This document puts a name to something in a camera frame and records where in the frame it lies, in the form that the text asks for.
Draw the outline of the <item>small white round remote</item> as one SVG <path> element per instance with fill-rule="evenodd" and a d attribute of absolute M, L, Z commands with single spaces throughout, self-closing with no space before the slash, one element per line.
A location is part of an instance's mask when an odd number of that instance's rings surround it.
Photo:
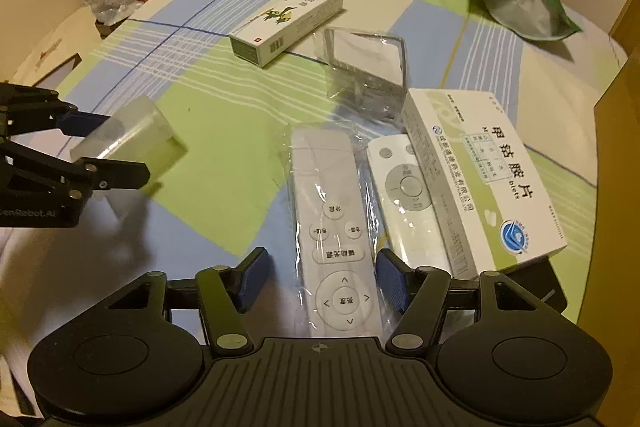
<path fill-rule="evenodd" d="M 430 191 L 407 135 L 369 142 L 367 158 L 390 249 L 406 265 L 450 272 Z"/>

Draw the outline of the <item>white green medicine box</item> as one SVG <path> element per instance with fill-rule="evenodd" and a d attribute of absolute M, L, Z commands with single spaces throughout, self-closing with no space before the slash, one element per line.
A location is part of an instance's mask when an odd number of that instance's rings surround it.
<path fill-rule="evenodd" d="M 411 88 L 401 119 L 454 277 L 506 272 L 566 247 L 549 194 L 495 95 Z"/>

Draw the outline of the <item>black remote control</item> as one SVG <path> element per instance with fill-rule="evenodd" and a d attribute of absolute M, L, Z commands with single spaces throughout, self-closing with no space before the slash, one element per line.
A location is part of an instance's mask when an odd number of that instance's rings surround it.
<path fill-rule="evenodd" d="M 559 313 L 565 311 L 567 300 L 547 256 L 519 263 L 515 267 L 503 270 L 502 273 L 555 311 Z"/>

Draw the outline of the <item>white bird ointment box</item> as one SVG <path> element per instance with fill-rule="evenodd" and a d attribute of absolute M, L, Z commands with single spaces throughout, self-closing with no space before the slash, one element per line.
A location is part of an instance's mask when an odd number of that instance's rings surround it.
<path fill-rule="evenodd" d="M 274 0 L 230 31 L 232 51 L 264 68 L 341 12 L 343 5 L 344 0 Z"/>

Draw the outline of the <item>clear plastic box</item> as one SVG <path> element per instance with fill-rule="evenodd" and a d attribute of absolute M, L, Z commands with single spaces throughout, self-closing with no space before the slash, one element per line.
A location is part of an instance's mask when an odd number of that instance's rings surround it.
<path fill-rule="evenodd" d="M 326 96 L 364 118 L 396 124 L 408 90 L 405 40 L 386 32 L 326 26 L 314 33 L 326 65 Z"/>

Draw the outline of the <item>brown cardboard box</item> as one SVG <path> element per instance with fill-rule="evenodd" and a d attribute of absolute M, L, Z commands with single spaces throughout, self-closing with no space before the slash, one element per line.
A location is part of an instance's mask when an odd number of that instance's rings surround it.
<path fill-rule="evenodd" d="M 578 324 L 600 341 L 613 383 L 639 384 L 639 51 L 596 106 L 597 207 Z"/>

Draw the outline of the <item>checkered tablecloth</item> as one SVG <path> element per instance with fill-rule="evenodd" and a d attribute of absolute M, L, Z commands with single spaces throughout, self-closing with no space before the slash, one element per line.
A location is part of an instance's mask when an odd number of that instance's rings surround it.
<path fill-rule="evenodd" d="M 237 58 L 231 29 L 270 0 L 152 0 L 83 60 L 64 100 L 111 114 L 152 98 L 186 143 L 153 192 L 94 196 L 79 225 L 1 233 L 1 350 L 19 358 L 67 320 L 144 272 L 187 279 L 268 249 L 271 280 L 247 317 L 254 336 L 299 332 L 288 192 L 278 150 L 290 124 L 334 122 L 386 133 L 326 97 L 305 39 L 265 68 Z M 584 295 L 596 209 L 593 106 L 625 62 L 588 18 L 578 34 L 534 46 L 471 0 L 345 0 L 341 26 L 405 40 L 420 88 L 492 92 L 544 181 L 566 234 L 552 263 L 570 320 Z"/>

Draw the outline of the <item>green silver snack bag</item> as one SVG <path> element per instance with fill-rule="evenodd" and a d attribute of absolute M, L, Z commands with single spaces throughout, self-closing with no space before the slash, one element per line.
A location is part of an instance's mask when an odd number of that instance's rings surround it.
<path fill-rule="evenodd" d="M 582 32 L 561 0 L 482 0 L 488 14 L 524 40 L 557 42 Z"/>

